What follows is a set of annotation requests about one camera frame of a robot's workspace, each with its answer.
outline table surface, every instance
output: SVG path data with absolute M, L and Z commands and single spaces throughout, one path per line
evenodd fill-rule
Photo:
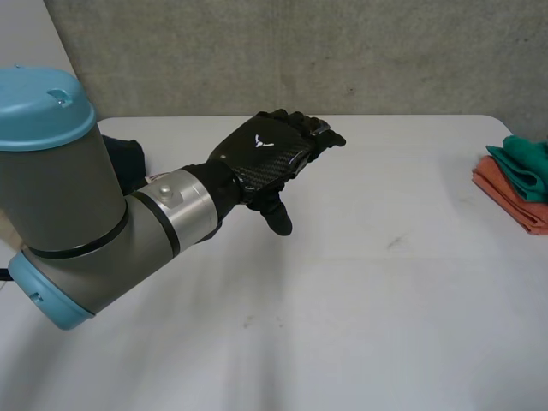
M 139 141 L 157 173 L 204 161 L 244 119 L 100 127 Z M 292 236 L 237 207 L 214 239 L 70 332 L 7 284 L 0 409 L 546 409 L 548 239 L 470 181 L 508 129 L 486 116 L 326 119 L 348 145 L 286 187 Z

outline gray concrete wall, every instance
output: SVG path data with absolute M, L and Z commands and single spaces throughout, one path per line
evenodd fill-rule
M 486 114 L 548 134 L 548 2 L 45 4 L 102 117 Z

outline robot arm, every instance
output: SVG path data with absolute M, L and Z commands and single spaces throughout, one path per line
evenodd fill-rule
M 0 70 L 0 87 L 0 206 L 27 244 L 9 272 L 64 330 L 214 233 L 238 204 L 288 235 L 283 184 L 325 148 L 345 143 L 301 113 L 259 113 L 205 163 L 123 197 L 76 79 L 8 68 Z

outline orange towel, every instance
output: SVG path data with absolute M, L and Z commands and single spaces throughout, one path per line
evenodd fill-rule
M 510 186 L 493 157 L 485 156 L 479 161 L 472 181 L 506 210 L 529 234 L 548 235 L 548 204 L 524 201 Z

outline light blue joint cap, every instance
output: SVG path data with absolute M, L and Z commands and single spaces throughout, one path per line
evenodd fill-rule
M 94 315 L 68 298 L 23 252 L 9 262 L 9 274 L 36 307 L 61 330 L 70 330 Z
M 31 152 L 78 140 L 95 110 L 72 75 L 53 68 L 0 68 L 0 151 Z

